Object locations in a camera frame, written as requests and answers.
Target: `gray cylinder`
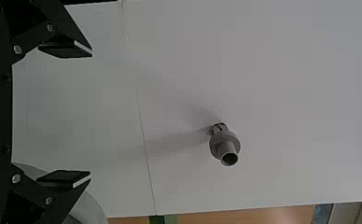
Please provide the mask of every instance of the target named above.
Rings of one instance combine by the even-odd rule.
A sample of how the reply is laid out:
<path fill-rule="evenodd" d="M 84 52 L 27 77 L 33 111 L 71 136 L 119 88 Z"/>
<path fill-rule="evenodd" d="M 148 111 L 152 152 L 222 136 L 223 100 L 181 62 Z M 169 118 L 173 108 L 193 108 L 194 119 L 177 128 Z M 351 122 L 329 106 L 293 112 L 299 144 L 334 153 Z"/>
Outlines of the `gray cylinder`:
<path fill-rule="evenodd" d="M 211 129 L 211 153 L 225 166 L 232 166 L 239 160 L 241 144 L 236 134 L 229 131 L 224 123 L 216 124 Z"/>
<path fill-rule="evenodd" d="M 217 146 L 216 153 L 222 164 L 232 166 L 239 160 L 238 152 L 232 142 L 226 141 Z"/>

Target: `white surface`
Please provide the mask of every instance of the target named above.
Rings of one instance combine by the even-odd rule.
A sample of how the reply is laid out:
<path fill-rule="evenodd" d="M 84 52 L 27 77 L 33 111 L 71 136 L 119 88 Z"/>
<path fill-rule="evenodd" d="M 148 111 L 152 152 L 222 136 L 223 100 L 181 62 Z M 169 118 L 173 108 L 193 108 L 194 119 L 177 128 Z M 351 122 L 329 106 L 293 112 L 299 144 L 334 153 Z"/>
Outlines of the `white surface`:
<path fill-rule="evenodd" d="M 108 217 L 154 215 L 132 79 L 122 68 L 118 4 L 70 9 L 91 59 L 35 51 L 15 66 L 14 161 L 91 171 L 89 192 Z"/>
<path fill-rule="evenodd" d="M 362 0 L 126 7 L 158 214 L 362 201 Z M 202 130 L 219 120 L 232 168 Z"/>

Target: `screw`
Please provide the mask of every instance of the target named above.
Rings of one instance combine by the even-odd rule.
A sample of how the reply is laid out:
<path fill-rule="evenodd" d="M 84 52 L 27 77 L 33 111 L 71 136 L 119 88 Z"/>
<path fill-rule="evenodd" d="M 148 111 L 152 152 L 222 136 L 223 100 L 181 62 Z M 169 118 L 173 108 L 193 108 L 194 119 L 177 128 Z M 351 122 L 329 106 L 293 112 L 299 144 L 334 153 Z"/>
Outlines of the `screw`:
<path fill-rule="evenodd" d="M 52 25 L 48 25 L 47 28 L 48 28 L 49 32 L 53 32 L 53 26 Z"/>
<path fill-rule="evenodd" d="M 13 175 L 12 176 L 12 183 L 17 184 L 21 181 L 21 176 L 20 175 Z"/>
<path fill-rule="evenodd" d="M 23 53 L 23 49 L 19 45 L 13 46 L 13 51 L 15 51 L 16 54 L 22 54 Z"/>
<path fill-rule="evenodd" d="M 218 123 L 211 127 L 210 134 L 214 135 L 216 133 L 222 132 L 224 129 L 228 129 L 227 125 L 224 123 Z"/>
<path fill-rule="evenodd" d="M 52 203 L 52 198 L 51 198 L 51 197 L 48 197 L 48 198 L 45 200 L 45 203 L 46 203 L 46 204 Z"/>

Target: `wooden floor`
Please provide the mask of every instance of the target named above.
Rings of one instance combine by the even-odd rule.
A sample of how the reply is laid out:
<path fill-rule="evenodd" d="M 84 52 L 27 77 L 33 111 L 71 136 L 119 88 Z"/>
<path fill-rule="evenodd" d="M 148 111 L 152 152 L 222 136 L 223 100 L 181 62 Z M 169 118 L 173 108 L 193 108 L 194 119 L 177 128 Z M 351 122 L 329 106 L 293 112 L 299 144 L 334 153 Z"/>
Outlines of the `wooden floor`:
<path fill-rule="evenodd" d="M 178 215 L 172 224 L 311 224 L 314 206 Z M 148 224 L 147 217 L 110 218 L 110 224 Z"/>

